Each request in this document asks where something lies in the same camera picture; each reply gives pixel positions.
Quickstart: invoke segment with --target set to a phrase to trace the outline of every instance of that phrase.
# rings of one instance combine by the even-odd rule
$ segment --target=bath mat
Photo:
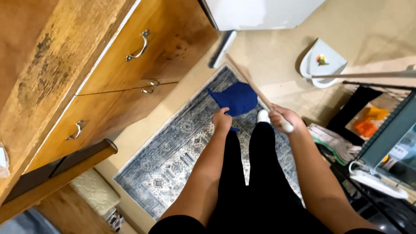
[[[227,64],[223,65],[114,177],[153,219],[158,220],[178,197],[196,160],[214,132],[211,117],[218,110],[218,105],[208,94],[206,87],[214,92],[221,92],[238,81],[239,78],[232,69]],[[257,104],[250,112],[233,118],[232,126],[240,129],[237,135],[246,184],[250,176],[248,144],[257,122],[257,112],[261,109],[262,106]],[[301,197],[289,141],[286,135],[276,130],[275,132],[280,165],[290,186]]]

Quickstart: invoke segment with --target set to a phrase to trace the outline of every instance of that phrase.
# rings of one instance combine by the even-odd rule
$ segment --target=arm
[[[335,234],[357,228],[377,229],[350,206],[302,119],[289,109],[277,105],[273,107],[295,128],[288,137],[306,209]],[[282,117],[276,111],[270,113],[270,120],[282,131],[279,127]]]
[[[193,167],[181,194],[159,220],[172,215],[188,215],[207,227],[218,199],[218,184],[224,160],[225,139],[232,117],[222,108],[213,116],[214,134]]]

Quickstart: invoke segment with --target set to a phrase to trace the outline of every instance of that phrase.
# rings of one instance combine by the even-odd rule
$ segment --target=kitchen floor
[[[348,95],[341,84],[318,89],[307,83],[297,73],[300,54],[319,37],[349,62],[346,73],[404,70],[416,64],[415,8],[413,0],[326,0],[295,29],[238,32],[230,54],[247,67],[271,102],[294,110],[309,123],[324,126]],[[147,233],[155,221],[112,176],[211,77],[215,70],[208,69],[208,62],[218,44],[147,118],[118,136],[115,144],[119,152],[96,166],[120,194],[120,208],[138,233]],[[354,80],[416,86],[416,81],[409,79]]]

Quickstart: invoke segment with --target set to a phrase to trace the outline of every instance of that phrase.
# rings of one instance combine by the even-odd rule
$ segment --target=white sneaker
[[[260,110],[257,113],[257,123],[259,122],[268,122],[270,123],[269,112],[267,110]]]

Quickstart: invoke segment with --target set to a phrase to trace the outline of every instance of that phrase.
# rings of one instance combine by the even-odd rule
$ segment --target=drawer handle
[[[155,91],[155,90],[154,90],[154,88],[153,88],[153,87],[150,89],[150,91],[147,91],[146,89],[142,89],[142,90],[141,90],[141,92],[148,93],[148,94],[152,94],[154,91]]]
[[[140,57],[144,53],[144,51],[147,48],[147,36],[148,35],[149,35],[149,29],[146,29],[144,32],[142,32],[141,36],[143,37],[143,40],[144,40],[143,49],[141,49],[141,51],[137,55],[128,55],[126,57],[126,61],[127,62],[130,61],[132,58],[138,58],[138,57]]]
[[[78,133],[77,133],[77,135],[76,135],[76,136],[70,135],[69,137],[65,138],[65,140],[69,141],[69,140],[77,139],[77,138],[79,137],[79,135],[81,134],[81,132],[82,132],[82,127],[81,127],[81,124],[82,124],[83,122],[84,122],[84,121],[83,121],[83,120],[81,120],[81,121],[79,121],[78,123],[76,123],[76,124],[75,124],[75,125],[76,125],[76,127],[78,128]]]
[[[149,82],[149,85],[157,87],[160,85],[160,82],[158,80],[152,80]]]

